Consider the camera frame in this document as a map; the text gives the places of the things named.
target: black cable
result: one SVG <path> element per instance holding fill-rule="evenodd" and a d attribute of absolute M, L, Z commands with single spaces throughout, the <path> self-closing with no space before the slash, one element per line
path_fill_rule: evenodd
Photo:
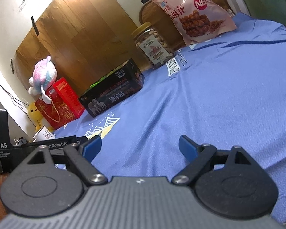
<path fill-rule="evenodd" d="M 13 104 L 14 104 L 16 107 L 19 107 L 19 108 L 27 115 L 27 117 L 29 118 L 29 120 L 31 121 L 31 123 L 32 123 L 34 126 L 36 126 L 36 125 L 32 122 L 32 120 L 31 120 L 31 118 L 29 117 L 28 113 L 23 109 L 22 105 L 17 102 L 17 101 L 20 101 L 20 100 L 17 99 L 17 98 L 15 98 L 10 92 L 8 92 L 5 88 L 3 88 L 1 84 L 0 84 L 0 87 L 9 95 L 9 97 L 11 98 Z"/>

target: paper cup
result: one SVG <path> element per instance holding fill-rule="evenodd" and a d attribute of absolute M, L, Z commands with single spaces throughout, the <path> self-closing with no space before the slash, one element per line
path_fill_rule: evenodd
<path fill-rule="evenodd" d="M 40 128 L 38 132 L 33 136 L 33 142 L 48 139 L 55 139 L 55 136 L 45 126 L 42 126 L 42 128 Z"/>

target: red circle logo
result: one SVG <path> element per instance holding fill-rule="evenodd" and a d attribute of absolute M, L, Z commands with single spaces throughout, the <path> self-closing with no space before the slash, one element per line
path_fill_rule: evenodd
<path fill-rule="evenodd" d="M 203 10 L 207 8 L 208 3 L 206 0 L 194 0 L 194 5 L 197 9 Z"/>

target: plush toy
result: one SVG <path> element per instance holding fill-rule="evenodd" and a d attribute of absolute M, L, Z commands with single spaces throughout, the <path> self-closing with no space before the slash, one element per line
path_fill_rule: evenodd
<path fill-rule="evenodd" d="M 30 95 L 42 95 L 42 99 L 46 104 L 51 104 L 51 99 L 46 95 L 45 91 L 56 81 L 57 71 L 51 62 L 51 57 L 39 61 L 35 65 L 33 76 L 29 79 Z"/>
<path fill-rule="evenodd" d="M 42 128 L 42 126 L 44 125 L 50 132 L 53 132 L 54 129 L 53 127 L 49 124 L 49 122 L 47 122 L 47 120 L 42 116 L 41 112 L 38 110 L 38 108 L 35 106 L 34 103 L 31 103 L 28 106 L 28 115 L 30 117 L 30 119 L 32 121 L 35 122 L 36 125 L 36 131 L 38 132 L 38 130 L 40 128 Z"/>

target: black box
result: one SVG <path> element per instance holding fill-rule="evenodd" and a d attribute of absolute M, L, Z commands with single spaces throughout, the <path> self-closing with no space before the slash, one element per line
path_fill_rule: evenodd
<path fill-rule="evenodd" d="M 143 83 L 143 74 L 129 59 L 92 84 L 78 100 L 92 117 L 96 117 L 138 92 Z"/>

